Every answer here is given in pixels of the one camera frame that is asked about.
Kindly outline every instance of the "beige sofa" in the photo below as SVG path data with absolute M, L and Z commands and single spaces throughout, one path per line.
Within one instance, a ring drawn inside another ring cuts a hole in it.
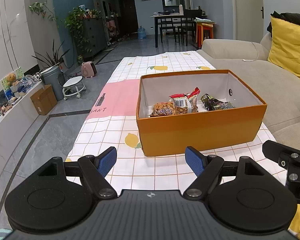
M 197 52 L 216 69 L 230 69 L 268 104 L 263 122 L 280 143 L 300 150 L 300 79 L 267 61 L 272 39 L 261 43 L 205 40 Z

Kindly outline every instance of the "pink heater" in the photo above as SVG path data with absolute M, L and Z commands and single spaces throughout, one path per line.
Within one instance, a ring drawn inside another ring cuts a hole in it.
M 83 62 L 81 65 L 81 73 L 84 77 L 94 77 L 97 74 L 96 66 L 92 61 Z

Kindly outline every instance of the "gray bin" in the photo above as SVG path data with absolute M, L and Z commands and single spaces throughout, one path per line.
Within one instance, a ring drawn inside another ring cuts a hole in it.
M 58 82 L 58 76 L 61 75 L 64 79 L 63 73 L 60 71 L 60 68 L 58 65 L 55 65 L 53 67 L 50 67 L 44 71 L 41 72 L 42 80 L 46 85 L 52 85 L 52 89 L 54 92 L 54 95 L 56 96 L 56 99 L 59 101 L 64 98 L 64 95 L 62 93 L 63 87 L 60 86 Z

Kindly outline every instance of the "teal wall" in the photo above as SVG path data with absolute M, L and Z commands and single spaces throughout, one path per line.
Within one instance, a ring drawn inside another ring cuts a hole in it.
M 59 22 L 58 31 L 61 42 L 65 41 L 62 45 L 63 50 L 70 49 L 65 56 L 68 67 L 70 67 L 73 62 L 76 63 L 77 61 L 77 52 L 75 45 L 72 45 L 71 35 L 69 34 L 69 30 L 65 28 L 63 20 L 66 19 L 69 11 L 72 11 L 74 7 L 85 4 L 87 8 L 93 9 L 94 3 L 93 0 L 53 0 L 53 4 L 56 16 L 59 20 L 62 20 L 62 22 Z

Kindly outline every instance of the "round black disc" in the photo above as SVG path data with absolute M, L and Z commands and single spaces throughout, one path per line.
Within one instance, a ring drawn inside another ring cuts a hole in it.
M 249 176 L 221 184 L 209 195 L 212 213 L 240 231 L 262 234 L 287 229 L 296 213 L 296 199 L 278 183 Z
M 82 186 L 45 177 L 38 184 L 23 182 L 6 198 L 5 210 L 14 229 L 28 233 L 52 233 L 83 220 L 93 201 Z

